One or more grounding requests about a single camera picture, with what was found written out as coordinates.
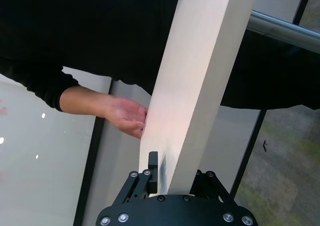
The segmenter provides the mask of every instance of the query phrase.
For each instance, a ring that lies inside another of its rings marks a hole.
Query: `person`
[[[152,94],[178,0],[0,0],[0,73],[49,106],[140,138],[147,108],[82,87],[63,66]],[[318,109],[319,55],[246,31],[221,104]]]

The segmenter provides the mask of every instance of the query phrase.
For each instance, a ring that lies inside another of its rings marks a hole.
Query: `sleeve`
[[[63,67],[51,63],[13,61],[0,57],[0,73],[21,83],[28,91],[43,99],[50,107],[62,111],[60,96],[70,87],[78,86],[72,75],[62,72]]]

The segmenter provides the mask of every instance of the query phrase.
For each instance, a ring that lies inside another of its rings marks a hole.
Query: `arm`
[[[88,114],[108,119],[120,131],[141,138],[147,109],[126,98],[95,92],[82,86],[66,89],[60,107],[71,114]]]
[[[49,106],[71,114],[106,118],[120,131],[141,138],[147,114],[145,107],[129,99],[84,88],[71,75],[63,73],[62,68],[0,57],[0,73],[26,86]]]

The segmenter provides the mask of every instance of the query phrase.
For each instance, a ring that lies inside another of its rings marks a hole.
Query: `fingers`
[[[145,124],[139,121],[123,121],[118,129],[130,136],[141,139],[144,126]]]

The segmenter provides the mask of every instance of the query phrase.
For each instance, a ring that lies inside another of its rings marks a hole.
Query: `hand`
[[[120,131],[141,139],[147,108],[126,98],[112,98],[107,119]]]

